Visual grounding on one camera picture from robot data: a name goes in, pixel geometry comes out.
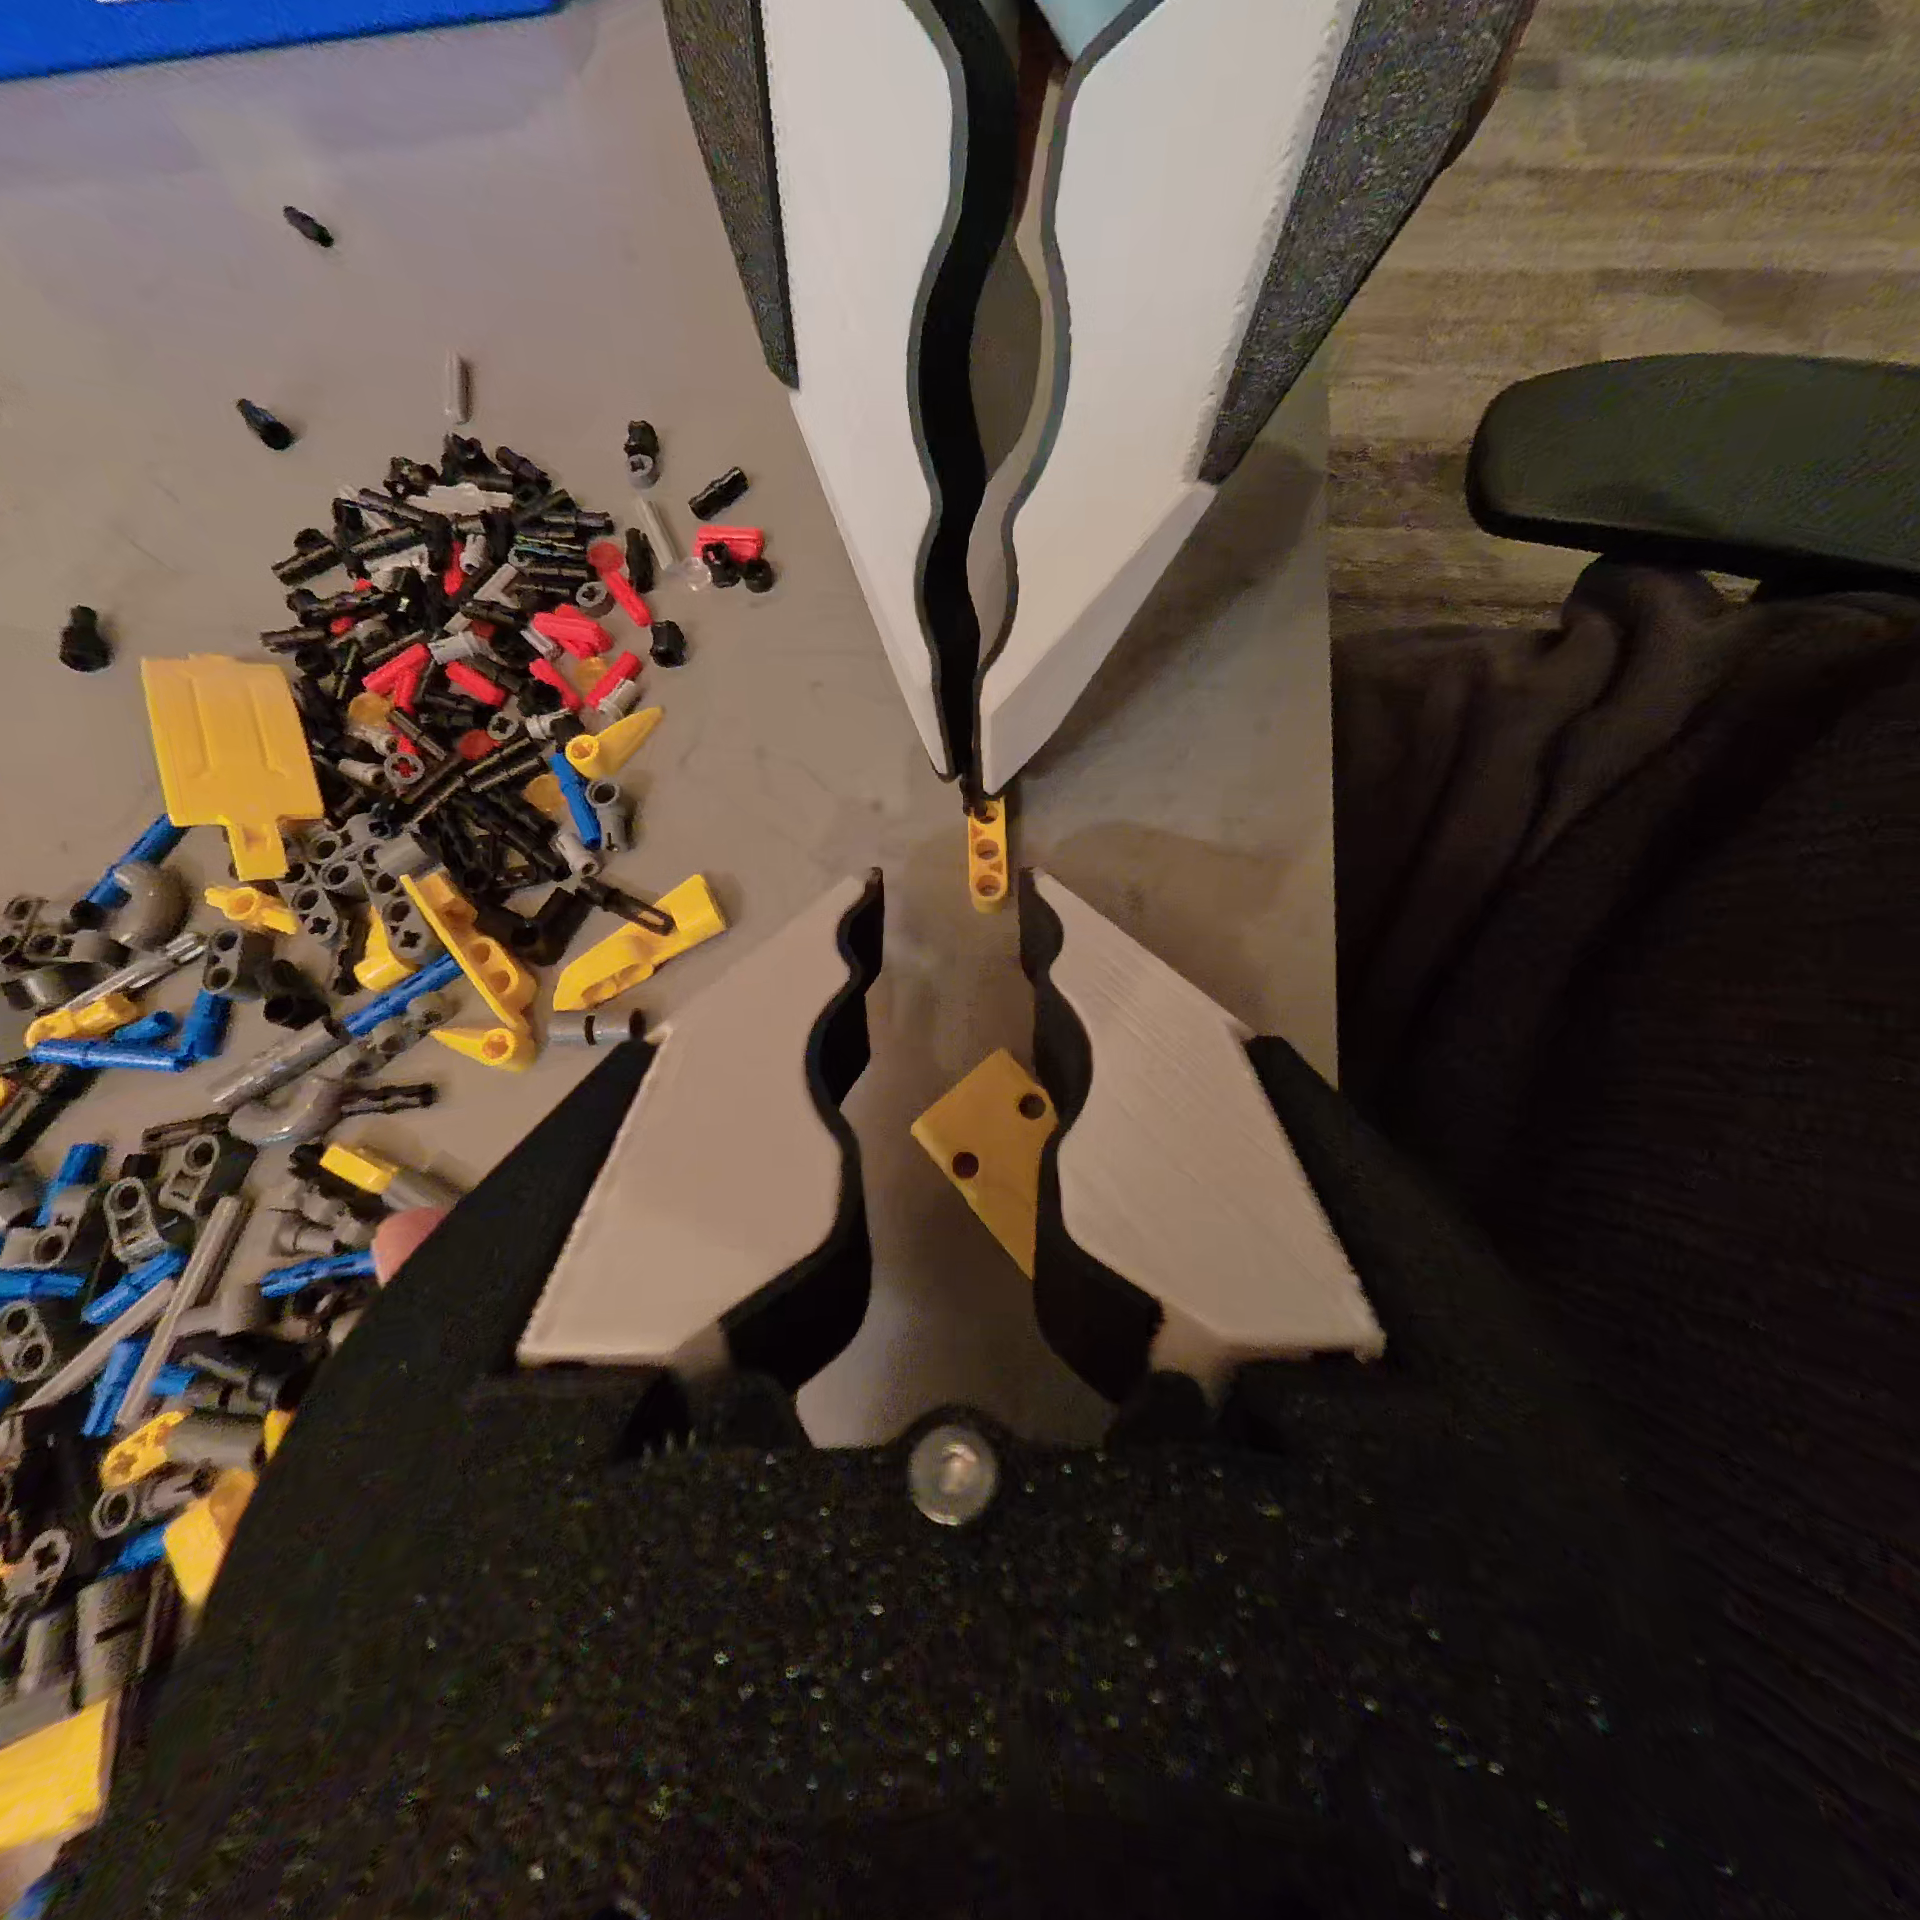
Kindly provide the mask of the grey elbow pipe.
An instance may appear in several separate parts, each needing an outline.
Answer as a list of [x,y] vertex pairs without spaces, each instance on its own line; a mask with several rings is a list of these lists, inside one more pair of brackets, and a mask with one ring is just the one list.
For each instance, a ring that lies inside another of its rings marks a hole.
[[347,1095],[346,1079],[310,1074],[234,1108],[227,1133],[254,1150],[306,1144],[340,1122]]

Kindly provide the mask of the yellow perforated block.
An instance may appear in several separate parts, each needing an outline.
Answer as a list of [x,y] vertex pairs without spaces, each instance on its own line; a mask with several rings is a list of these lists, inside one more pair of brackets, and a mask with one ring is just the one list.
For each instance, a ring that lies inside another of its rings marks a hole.
[[1059,1127],[1049,1095],[997,1046],[909,1122],[923,1157],[1031,1280],[1041,1224],[1041,1160]]

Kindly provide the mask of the heap of assorted building parts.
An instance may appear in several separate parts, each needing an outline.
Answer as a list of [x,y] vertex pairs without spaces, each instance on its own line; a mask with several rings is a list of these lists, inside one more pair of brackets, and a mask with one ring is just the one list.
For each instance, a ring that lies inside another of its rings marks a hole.
[[254,1150],[241,1103],[391,1066],[265,884],[194,896],[158,817],[83,894],[4,898],[4,1914],[105,1813],[241,1520],[430,1176],[347,1137]]

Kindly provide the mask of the yellow curved fairing piece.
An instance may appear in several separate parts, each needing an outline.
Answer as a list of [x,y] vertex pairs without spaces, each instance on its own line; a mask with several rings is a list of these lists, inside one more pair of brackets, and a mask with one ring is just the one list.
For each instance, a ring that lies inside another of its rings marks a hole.
[[660,898],[673,929],[623,921],[620,929],[569,959],[557,976],[551,1008],[589,1013],[646,983],[663,964],[729,929],[726,913],[703,873],[689,874]]

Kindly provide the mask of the pile of black red pins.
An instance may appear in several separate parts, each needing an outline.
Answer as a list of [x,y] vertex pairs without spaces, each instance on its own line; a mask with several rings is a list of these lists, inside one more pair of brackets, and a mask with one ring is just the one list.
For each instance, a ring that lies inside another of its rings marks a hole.
[[399,877],[435,868],[538,967],[609,913],[563,884],[620,886],[638,801],[621,769],[589,786],[606,830],[589,853],[547,758],[646,708],[651,557],[529,454],[466,434],[430,463],[394,457],[295,534],[274,564],[292,624],[260,641],[292,672],[325,805],[278,884],[308,941],[367,961],[382,937],[412,967],[435,932]]

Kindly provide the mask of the person's black knit sweater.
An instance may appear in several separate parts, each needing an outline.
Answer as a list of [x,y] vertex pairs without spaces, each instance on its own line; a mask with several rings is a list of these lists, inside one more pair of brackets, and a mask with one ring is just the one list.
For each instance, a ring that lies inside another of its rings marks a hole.
[[1838,1889],[1915,1914],[1915,599],[1767,600],[1829,608],[1819,658],[1575,823],[1341,1086],[1621,1422]]

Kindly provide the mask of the blue long axle connector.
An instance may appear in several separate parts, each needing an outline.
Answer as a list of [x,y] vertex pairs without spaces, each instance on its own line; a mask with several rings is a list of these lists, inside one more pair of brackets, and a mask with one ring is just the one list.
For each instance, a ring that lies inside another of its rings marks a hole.
[[338,1026],[347,1038],[362,1040],[377,1031],[383,1021],[414,1008],[420,998],[462,981],[462,961],[452,953],[444,953],[439,959],[410,974],[398,985],[370,998],[357,1000],[354,1008],[338,1016]]

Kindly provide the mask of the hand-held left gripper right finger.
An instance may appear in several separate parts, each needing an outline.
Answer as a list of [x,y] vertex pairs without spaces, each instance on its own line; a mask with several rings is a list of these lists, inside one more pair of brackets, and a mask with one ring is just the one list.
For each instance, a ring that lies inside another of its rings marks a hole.
[[1266,1361],[1378,1361],[1385,1329],[1258,1072],[1252,1026],[1045,870],[1020,877],[1041,1151],[1036,1314],[1107,1404],[1219,1406]]

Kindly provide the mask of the yellow ribbed panel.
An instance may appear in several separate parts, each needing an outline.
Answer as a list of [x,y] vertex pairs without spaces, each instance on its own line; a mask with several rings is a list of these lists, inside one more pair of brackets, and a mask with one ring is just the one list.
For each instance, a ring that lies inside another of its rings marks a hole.
[[325,805],[292,682],[274,662],[231,656],[146,658],[140,664],[167,815],[220,825],[238,879],[278,879],[285,826]]

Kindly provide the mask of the yellow angled liftarm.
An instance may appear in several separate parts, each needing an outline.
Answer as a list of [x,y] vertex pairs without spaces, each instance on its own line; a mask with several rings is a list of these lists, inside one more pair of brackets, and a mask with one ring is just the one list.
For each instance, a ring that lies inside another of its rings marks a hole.
[[399,888],[433,925],[449,954],[460,961],[471,986],[492,1010],[495,1026],[530,1040],[529,1013],[538,993],[533,970],[498,937],[479,929],[477,909],[444,868],[403,874]]

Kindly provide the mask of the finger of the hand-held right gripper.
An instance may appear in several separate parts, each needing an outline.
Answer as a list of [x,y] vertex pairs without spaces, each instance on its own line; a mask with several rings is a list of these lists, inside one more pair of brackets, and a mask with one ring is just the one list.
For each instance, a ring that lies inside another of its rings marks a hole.
[[1203,462],[1357,20],[1354,2],[1041,4],[1041,422],[1005,501],[977,778],[1051,740],[1219,481]]
[[762,7],[794,410],[932,768],[977,778],[980,297],[1017,197],[1017,4]]

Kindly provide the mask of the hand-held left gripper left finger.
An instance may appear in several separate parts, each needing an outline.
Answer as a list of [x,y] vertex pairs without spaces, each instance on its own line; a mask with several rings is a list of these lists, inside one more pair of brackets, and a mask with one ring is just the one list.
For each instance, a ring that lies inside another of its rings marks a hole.
[[882,925],[881,868],[841,877],[646,1040],[518,1368],[803,1386],[852,1342],[873,1240],[843,1106]]

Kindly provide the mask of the person's dark trousers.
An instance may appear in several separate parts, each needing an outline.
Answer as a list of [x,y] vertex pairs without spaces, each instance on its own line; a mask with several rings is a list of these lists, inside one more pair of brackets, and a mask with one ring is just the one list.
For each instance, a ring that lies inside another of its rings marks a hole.
[[1374,1084],[1501,894],[1737,693],[1825,649],[1825,604],[1588,564],[1542,629],[1374,631],[1332,656],[1337,1058]]

